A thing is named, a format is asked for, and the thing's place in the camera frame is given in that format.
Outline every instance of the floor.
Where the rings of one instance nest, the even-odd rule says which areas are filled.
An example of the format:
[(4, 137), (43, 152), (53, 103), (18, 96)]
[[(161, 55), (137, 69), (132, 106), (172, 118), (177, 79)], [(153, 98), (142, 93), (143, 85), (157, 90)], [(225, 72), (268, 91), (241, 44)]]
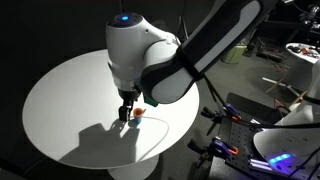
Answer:
[[(290, 64), (290, 57), (285, 61)], [(207, 73), (215, 88), (226, 99), (229, 93), (234, 93), (260, 104), (272, 107), (274, 98), (290, 104), (295, 96), (287, 89), (276, 88), (271, 93), (264, 91), (272, 84), (262, 80), (262, 77), (280, 79), (283, 72), (279, 72), (272, 62), (258, 58), (256, 56), (241, 57), (238, 64), (226, 64), (217, 62)], [(147, 178), (148, 180), (180, 180), (192, 179), (194, 174), (194, 164), (197, 163), (199, 156), (187, 148), (190, 139), (195, 139), (200, 145), (207, 145), (210, 139), (218, 132), (218, 126), (206, 136), (206, 132), (211, 122), (200, 116), (203, 107), (207, 106), (215, 110), (214, 104), (204, 80), (197, 82), (200, 95), (200, 106), (198, 115), (190, 130), (171, 148), (160, 155), (160, 161), (155, 171)], [(77, 180), (107, 180), (112, 179), (105, 170), (84, 170), (67, 167), (56, 163), (50, 159), (42, 161), (32, 169), (29, 174), (31, 179), (77, 179)], [(20, 180), (10, 173), (0, 171), (0, 179)]]

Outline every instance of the white robot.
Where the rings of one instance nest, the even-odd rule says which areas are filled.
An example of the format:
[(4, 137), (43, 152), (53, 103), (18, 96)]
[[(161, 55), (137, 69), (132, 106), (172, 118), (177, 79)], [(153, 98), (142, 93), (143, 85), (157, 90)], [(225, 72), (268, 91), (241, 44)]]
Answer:
[[(153, 27), (138, 14), (115, 16), (107, 25), (106, 35), (111, 59), (109, 67), (124, 100), (119, 108), (120, 120), (129, 120), (133, 103), (141, 92), (157, 103), (179, 100), (223, 53), (253, 30), (276, 3), (277, 0), (227, 0), (218, 10), (211, 10), (183, 44), (173, 34)], [(319, 84), (318, 61), (313, 68), (309, 100), (302, 101), (276, 125), (318, 123)], [(258, 132), (253, 141), (274, 171), (289, 175), (319, 148), (319, 135), (318, 128), (270, 129)], [(292, 177), (307, 178), (319, 162), (320, 155), (316, 154)], [(312, 176), (316, 178), (319, 173), (314, 172)]]

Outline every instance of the blue led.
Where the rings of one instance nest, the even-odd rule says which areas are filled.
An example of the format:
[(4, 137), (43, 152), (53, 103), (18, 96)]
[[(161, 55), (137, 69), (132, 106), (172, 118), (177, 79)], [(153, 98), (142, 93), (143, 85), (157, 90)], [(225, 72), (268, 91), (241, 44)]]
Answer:
[(281, 156), (278, 156), (278, 157), (275, 157), (275, 158), (273, 158), (273, 159), (270, 159), (269, 162), (270, 162), (270, 163), (276, 163), (276, 162), (278, 162), (278, 161), (282, 161), (282, 160), (287, 159), (287, 158), (289, 158), (289, 157), (290, 157), (289, 154), (283, 154), (283, 155), (281, 155)]
[(126, 20), (128, 20), (129, 19), (129, 17), (128, 16), (122, 16), (122, 18), (121, 18), (123, 21), (126, 21)]
[(284, 155), (282, 155), (281, 157), (284, 158), (284, 159), (286, 159), (286, 158), (289, 158), (290, 155), (289, 155), (289, 154), (284, 154)]

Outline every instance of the equipment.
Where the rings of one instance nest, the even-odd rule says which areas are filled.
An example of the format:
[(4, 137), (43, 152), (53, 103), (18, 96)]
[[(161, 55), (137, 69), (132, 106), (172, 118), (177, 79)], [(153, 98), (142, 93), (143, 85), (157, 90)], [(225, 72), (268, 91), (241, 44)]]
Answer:
[[(117, 15), (108, 23), (106, 35), (109, 67), (124, 100), (119, 108), (120, 120), (130, 120), (133, 102), (141, 92), (157, 103), (179, 100), (224, 53), (252, 31), (276, 3), (277, 0), (227, 0), (220, 9), (212, 9), (182, 45), (173, 34), (153, 27), (138, 14)], [(308, 96), (317, 100), (320, 99), (320, 62), (313, 71)], [(319, 104), (303, 101), (277, 124), (314, 123), (320, 120), (319, 116)], [(266, 130), (254, 136), (254, 143), (275, 171), (290, 174), (295, 168), (284, 166), (292, 163), (291, 167), (296, 167), (308, 158), (319, 146), (317, 132), (318, 129)], [(290, 158), (273, 162), (284, 152)], [(292, 177), (307, 177), (317, 167), (318, 159), (309, 161)]]
[(308, 7), (310, 12), (303, 12), (300, 15), (300, 20), (304, 23), (304, 24), (317, 24), (317, 20), (315, 19), (317, 16), (317, 13), (320, 10), (320, 1), (316, 0), (313, 4), (309, 5)]
[(294, 53), (300, 53), (301, 52), (300, 48), (297, 47), (297, 46), (296, 47), (289, 46), (288, 49), (290, 49)]

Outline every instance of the round white table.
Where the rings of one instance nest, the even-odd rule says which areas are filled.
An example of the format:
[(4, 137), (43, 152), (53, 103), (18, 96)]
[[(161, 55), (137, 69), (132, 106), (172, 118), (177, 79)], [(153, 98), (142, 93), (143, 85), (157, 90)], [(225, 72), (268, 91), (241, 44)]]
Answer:
[(123, 100), (108, 61), (108, 51), (101, 50), (48, 72), (25, 101), (23, 126), (33, 145), (53, 160), (108, 169), (115, 179), (144, 179), (154, 170), (158, 154), (192, 125), (199, 107), (198, 89), (194, 84), (179, 101), (155, 108), (141, 95), (134, 103), (134, 108), (146, 109), (141, 123), (119, 121)]
[(300, 52), (300, 53), (294, 53), (292, 50), (288, 49), (289, 46), (293, 46), (293, 47), (298, 46), (298, 47), (300, 47), (300, 48), (306, 48), (306, 49), (308, 49), (308, 50), (309, 50), (310, 47), (315, 48), (315, 46), (310, 46), (310, 45), (302, 44), (302, 43), (289, 43), (289, 44), (286, 45), (286, 49), (288, 50), (288, 52), (289, 52), (290, 54), (292, 54), (292, 55), (294, 55), (294, 56), (296, 56), (296, 57), (298, 57), (298, 58), (300, 58), (300, 59), (303, 59), (303, 60), (305, 60), (305, 61), (308, 61), (308, 62), (310, 62), (310, 63), (312, 63), (312, 64), (315, 64), (315, 63), (319, 60), (319, 58), (314, 58), (314, 57), (310, 57), (310, 56), (304, 55), (302, 52)]

